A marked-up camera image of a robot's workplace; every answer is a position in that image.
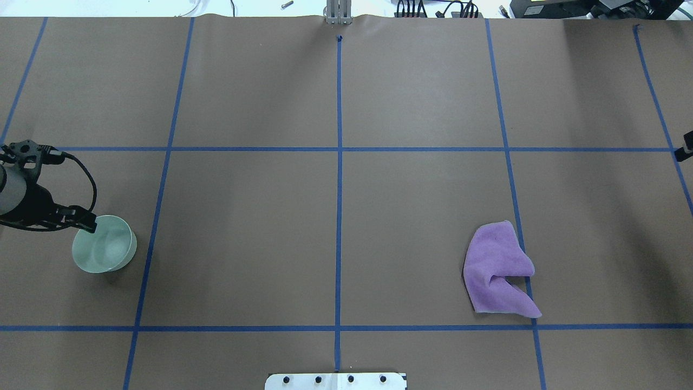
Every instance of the wire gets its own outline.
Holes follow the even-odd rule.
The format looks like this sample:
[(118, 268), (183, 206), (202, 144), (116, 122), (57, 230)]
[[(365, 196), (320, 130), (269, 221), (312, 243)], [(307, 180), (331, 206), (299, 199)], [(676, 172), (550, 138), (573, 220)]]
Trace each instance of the wire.
[[(87, 213), (94, 211), (94, 206), (96, 206), (96, 182), (94, 181), (94, 178), (91, 176), (91, 173), (89, 173), (89, 170), (85, 167), (85, 165), (77, 157), (73, 156), (70, 153), (65, 153), (65, 152), (62, 152), (62, 155), (65, 158), (69, 158), (70, 160), (73, 160), (74, 162), (76, 162), (77, 165), (79, 165), (79, 167), (82, 169), (82, 171), (84, 171), (84, 173), (87, 175), (87, 177), (89, 179), (89, 183), (91, 183), (91, 205), (89, 206)], [(87, 214), (84, 214), (84, 215), (82, 215), (81, 218), (70, 223), (69, 225), (59, 226), (57, 228), (45, 228), (45, 229), (29, 228), (28, 226), (15, 225), (13, 223), (8, 223), (5, 221), (0, 221), (0, 225), (7, 226), (9, 228), (19, 229), (19, 230), (25, 230), (27, 232), (57, 232), (60, 230), (64, 230), (67, 228), (73, 228), (73, 227), (77, 226), (77, 224), (82, 222), (82, 220), (86, 216), (87, 216)]]
[(178, 15), (178, 17), (190, 15), (191, 13), (193, 13), (194, 10), (198, 9), (198, 7), (200, 6), (201, 3), (202, 3), (202, 0), (197, 0), (195, 2), (195, 6), (193, 7), (193, 9), (189, 10), (188, 12), (186, 12), (184, 14)]
[(433, 0), (433, 1), (438, 1), (441, 3), (448, 3), (448, 6), (445, 7), (445, 10), (443, 12), (436, 12), (436, 16), (440, 14), (438, 17), (445, 17), (445, 14), (448, 12), (450, 7), (458, 3), (459, 4), (459, 17), (467, 17), (467, 18), (474, 18), (474, 17), (479, 17), (479, 7), (476, 6), (476, 4), (472, 3), (472, 1), (468, 1), (466, 3), (463, 3), (460, 0)]
[(449, 4), (447, 7), (445, 7), (445, 10), (443, 11), (443, 17), (445, 17), (445, 14), (448, 13), (448, 10), (450, 9), (450, 6), (453, 5), (454, 3), (459, 3), (459, 13), (462, 15), (462, 10), (464, 8), (464, 3), (462, 3), (459, 0), (454, 0), (454, 1), (447, 1)]
[(419, 8), (416, 10), (416, 17), (421, 16), (421, 10), (423, 10), (423, 17), (428, 17), (428, 14), (426, 14), (426, 7), (423, 5), (423, 0), (419, 0)]
[(678, 9), (679, 12), (681, 12), (681, 13), (684, 14), (684, 15), (686, 15), (686, 16), (688, 17), (688, 19), (693, 20), (693, 15), (689, 14), (688, 11), (684, 10), (684, 9), (681, 8), (681, 7), (677, 8), (677, 9)]

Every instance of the purple towel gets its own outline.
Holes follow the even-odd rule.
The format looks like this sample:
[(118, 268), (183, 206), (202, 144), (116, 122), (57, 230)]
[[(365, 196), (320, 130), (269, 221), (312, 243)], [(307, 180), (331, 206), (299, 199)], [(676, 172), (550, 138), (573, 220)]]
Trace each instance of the purple towel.
[(474, 233), (463, 275), (475, 312), (541, 317), (534, 301), (505, 280), (506, 276), (534, 275), (534, 265), (520, 248), (512, 223), (489, 223)]

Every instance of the blue tape line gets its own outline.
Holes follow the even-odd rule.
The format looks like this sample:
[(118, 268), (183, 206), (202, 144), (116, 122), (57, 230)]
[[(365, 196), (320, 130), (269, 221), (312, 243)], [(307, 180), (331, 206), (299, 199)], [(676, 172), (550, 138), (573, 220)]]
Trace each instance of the blue tape line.
[(343, 325), (343, 332), (463, 332), (532, 330), (531, 325)]
[(140, 332), (334, 332), (333, 325), (140, 326)]
[[(342, 324), (342, 179), (344, 173), (342, 141), (342, 36), (337, 36), (337, 228), (335, 249), (335, 326)], [(335, 330), (335, 371), (342, 365), (340, 331)]]
[(671, 148), (556, 148), (556, 147), (517, 147), (508, 148), (511, 152), (667, 152)]
[(130, 387), (130, 376), (132, 375), (132, 363), (134, 362), (134, 352), (137, 348), (137, 338), (139, 333), (135, 330), (130, 339), (130, 351), (128, 352), (128, 365), (125, 367), (125, 379), (123, 380), (123, 390), (128, 390)]
[(493, 146), (479, 147), (435, 147), (435, 146), (375, 146), (375, 147), (346, 147), (345, 152), (502, 152), (504, 148)]
[(667, 145), (671, 150), (672, 160), (674, 161), (674, 166), (676, 167), (676, 173), (678, 174), (678, 180), (681, 182), (681, 187), (683, 188), (683, 194), (686, 197), (686, 202), (688, 203), (688, 210), (691, 215), (693, 215), (693, 201), (691, 201), (690, 193), (688, 192), (688, 186), (686, 185), (686, 180), (683, 178), (683, 172), (681, 171), (681, 166), (676, 161), (676, 155), (674, 154), (674, 145), (672, 144), (672, 137), (669, 135), (669, 129), (667, 128), (667, 122), (664, 120), (664, 114), (662, 114), (662, 108), (659, 106), (659, 99), (657, 99), (657, 94), (654, 92), (654, 86), (652, 85), (652, 80), (649, 76), (649, 71), (647, 70), (647, 63), (645, 62), (645, 55), (642, 52), (642, 46), (640, 45), (640, 36), (638, 35), (639, 24), (633, 26), (633, 36), (635, 37), (635, 45), (638, 47), (638, 55), (640, 56), (640, 64), (642, 64), (642, 72), (645, 74), (645, 80), (647, 80), (647, 86), (650, 89), (650, 94), (652, 95), (652, 101), (654, 102), (654, 107), (657, 109), (657, 115), (659, 116), (659, 122), (662, 125), (662, 130), (664, 131), (664, 136), (667, 139)]
[[(533, 325), (0, 325), (0, 332), (476, 332), (534, 330)], [(566, 323), (538, 324), (537, 330), (693, 329), (693, 323)]]
[(180, 69), (180, 78), (178, 80), (178, 91), (176, 92), (175, 105), (173, 106), (173, 117), (171, 118), (171, 127), (168, 134), (168, 146), (166, 157), (164, 158), (164, 168), (161, 171), (161, 182), (159, 183), (159, 195), (157, 197), (157, 206), (154, 212), (154, 221), (152, 222), (152, 232), (149, 238), (149, 247), (147, 249), (147, 258), (144, 264), (144, 272), (142, 275), (142, 284), (139, 292), (139, 300), (137, 301), (137, 313), (135, 314), (134, 326), (135, 330), (132, 333), (132, 343), (130, 345), (130, 354), (128, 355), (128, 365), (125, 369), (125, 379), (123, 381), (123, 390), (128, 390), (130, 386), (130, 376), (132, 374), (132, 364), (134, 361), (134, 352), (137, 348), (137, 328), (142, 320), (142, 308), (144, 306), (144, 297), (147, 292), (147, 282), (149, 280), (149, 270), (152, 264), (152, 254), (154, 253), (154, 242), (157, 238), (157, 229), (159, 227), (159, 215), (161, 213), (161, 202), (164, 199), (164, 189), (166, 187), (166, 176), (168, 175), (168, 165), (171, 157), (171, 147), (173, 146), (173, 137), (175, 136), (175, 126), (178, 120), (178, 109), (180, 107), (180, 98), (183, 94), (183, 82), (185, 81), (185, 71), (188, 65), (188, 55), (190, 53), (190, 43), (193, 38), (193, 28), (195, 27), (195, 18), (190, 18), (190, 26), (188, 27), (188, 39), (185, 44), (185, 53), (183, 55), (183, 63)]
[(546, 374), (544, 374), (544, 358), (541, 354), (541, 342), (539, 341), (539, 329), (536, 319), (532, 319), (532, 337), (534, 338), (534, 352), (536, 355), (536, 366), (539, 372), (539, 385), (542, 390), (546, 390)]
[(539, 330), (693, 329), (693, 323), (566, 323), (538, 325)]
[[(520, 218), (520, 207), (518, 205), (517, 191), (515, 188), (515, 175), (513, 173), (513, 164), (510, 159), (510, 145), (508, 143), (508, 134), (505, 128), (505, 116), (503, 115), (503, 103), (500, 98), (500, 86), (498, 83), (498, 70), (495, 66), (495, 54), (493, 54), (493, 39), (491, 37), (491, 25), (488, 19), (486, 22), (486, 39), (489, 43), (489, 57), (491, 59), (491, 72), (493, 73), (493, 86), (495, 88), (495, 102), (498, 106), (498, 120), (500, 121), (500, 132), (503, 136), (503, 147), (505, 149), (505, 164), (508, 168), (508, 180), (510, 182), (510, 193), (513, 200), (513, 210), (515, 212), (515, 224), (517, 225), (518, 241), (523, 251), (525, 250), (525, 236), (522, 229), (522, 219)], [(533, 300), (532, 281), (529, 276), (525, 278), (527, 286), (527, 295)], [(534, 335), (534, 352), (536, 355), (536, 366), (539, 373), (539, 382), (541, 390), (546, 390), (546, 378), (544, 375), (544, 362), (541, 355), (541, 344), (539, 343), (539, 331), (536, 328), (536, 319), (532, 319), (532, 333)]]
[(57, 146), (57, 150), (66, 152), (164, 152), (165, 146)]
[(0, 332), (132, 332), (133, 326), (0, 325)]
[[(166, 146), (58, 146), (61, 151), (167, 151)], [(172, 146), (174, 152), (338, 152), (330, 146)], [(345, 146), (343, 152), (504, 152), (498, 146)], [(563, 148), (553, 146), (510, 146), (511, 152), (603, 152), (603, 153), (671, 153), (670, 148)]]
[(26, 62), (26, 67), (24, 68), (24, 74), (21, 75), (21, 80), (19, 82), (19, 87), (17, 88), (17, 93), (15, 94), (15, 100), (12, 101), (12, 107), (10, 107), (10, 112), (7, 115), (7, 120), (5, 121), (5, 127), (2, 130), (2, 135), (0, 135), (0, 145), (5, 143), (5, 138), (10, 130), (10, 124), (12, 123), (12, 117), (15, 115), (15, 110), (17, 109), (17, 104), (19, 103), (19, 97), (21, 96), (21, 91), (24, 89), (24, 83), (26, 83), (26, 78), (29, 76), (29, 71), (31, 70), (31, 65), (34, 63), (34, 57), (36, 57), (36, 51), (39, 49), (39, 44), (41, 43), (41, 38), (46, 30), (46, 24), (48, 23), (48, 18), (45, 17), (41, 23), (41, 29), (39, 29), (39, 35), (36, 37), (36, 42), (34, 42), (34, 47), (31, 49), (31, 55), (29, 56), (29, 61)]
[(318, 146), (174, 146), (171, 150), (177, 152), (336, 152), (337, 148)]

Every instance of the light green bowl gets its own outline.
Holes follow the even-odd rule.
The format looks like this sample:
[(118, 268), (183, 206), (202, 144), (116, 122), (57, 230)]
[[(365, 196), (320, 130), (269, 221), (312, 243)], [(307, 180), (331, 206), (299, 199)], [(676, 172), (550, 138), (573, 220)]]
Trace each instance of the light green bowl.
[(75, 264), (89, 273), (123, 268), (137, 250), (137, 238), (128, 223), (114, 215), (96, 217), (96, 232), (77, 232), (72, 241)]

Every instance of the white floor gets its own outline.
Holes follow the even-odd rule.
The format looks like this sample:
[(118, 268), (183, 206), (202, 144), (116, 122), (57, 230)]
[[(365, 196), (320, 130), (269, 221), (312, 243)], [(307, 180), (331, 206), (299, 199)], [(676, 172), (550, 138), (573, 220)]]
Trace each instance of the white floor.
[[(239, 17), (291, 17), (322, 15), (325, 0), (294, 0), (285, 10), (281, 5), (288, 0), (234, 0)], [(509, 0), (477, 0), (480, 12), (487, 18), (503, 17), (498, 6), (508, 11)], [(352, 14), (392, 17), (396, 0), (352, 0)], [(429, 17), (443, 10), (446, 3), (426, 0)], [(693, 5), (684, 3), (682, 8), (693, 14)], [(199, 16), (208, 13), (231, 16), (230, 0), (1, 0), (0, 16), (34, 17), (175, 17)], [(687, 20), (681, 12), (670, 19)]]

